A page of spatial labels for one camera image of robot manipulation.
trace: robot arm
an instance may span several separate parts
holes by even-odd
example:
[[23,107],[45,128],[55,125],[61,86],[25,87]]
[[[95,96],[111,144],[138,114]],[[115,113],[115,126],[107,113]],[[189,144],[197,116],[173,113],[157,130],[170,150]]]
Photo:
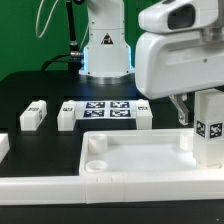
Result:
[[171,96],[187,124],[181,95],[224,85],[223,0],[164,0],[139,24],[147,32],[136,48],[137,88],[149,99]]

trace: black tabletop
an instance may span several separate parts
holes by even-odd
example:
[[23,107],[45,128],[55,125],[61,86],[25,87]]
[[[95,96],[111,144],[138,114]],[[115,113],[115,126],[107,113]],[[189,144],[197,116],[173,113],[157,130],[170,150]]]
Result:
[[[145,99],[134,81],[116,85],[81,82],[68,72],[18,72],[0,82],[0,132],[10,151],[0,177],[78,175],[86,131],[136,129],[134,119],[79,120],[72,132],[57,131],[64,101]],[[47,102],[47,117],[36,132],[21,132],[19,116],[32,101]],[[193,95],[188,106],[193,107]],[[183,128],[168,98],[150,101],[153,128]],[[0,206],[1,223],[222,223],[222,200],[94,205]]]

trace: white box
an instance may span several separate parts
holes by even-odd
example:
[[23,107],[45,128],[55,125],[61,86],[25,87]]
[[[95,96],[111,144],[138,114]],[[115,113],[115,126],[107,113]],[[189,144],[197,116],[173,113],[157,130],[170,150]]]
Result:
[[64,102],[58,114],[58,131],[73,131],[76,122],[76,102],[73,100]]
[[47,104],[43,100],[32,102],[20,116],[22,131],[36,131],[47,115]]
[[152,129],[152,112],[147,100],[136,101],[136,125],[138,130]]
[[8,134],[0,134],[0,163],[9,151]]

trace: green wall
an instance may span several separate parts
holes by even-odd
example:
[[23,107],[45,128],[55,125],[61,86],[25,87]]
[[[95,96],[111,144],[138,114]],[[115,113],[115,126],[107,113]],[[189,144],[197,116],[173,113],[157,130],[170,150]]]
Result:
[[[46,0],[41,17],[43,27],[55,0]],[[65,0],[60,0],[50,26],[42,39],[35,36],[35,23],[41,0],[0,1],[0,80],[12,72],[39,70],[42,63],[57,54],[69,52],[69,35]],[[126,40],[133,48],[142,31],[138,27],[139,11],[157,0],[124,0]],[[74,7],[77,39],[80,43],[87,25],[86,4]],[[66,69],[54,64],[49,69]]]

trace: white plastic tray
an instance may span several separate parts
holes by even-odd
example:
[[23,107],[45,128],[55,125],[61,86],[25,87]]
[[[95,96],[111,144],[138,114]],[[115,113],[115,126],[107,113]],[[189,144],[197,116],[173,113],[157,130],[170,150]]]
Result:
[[224,198],[224,169],[198,169],[192,147],[193,129],[86,133],[86,202]]

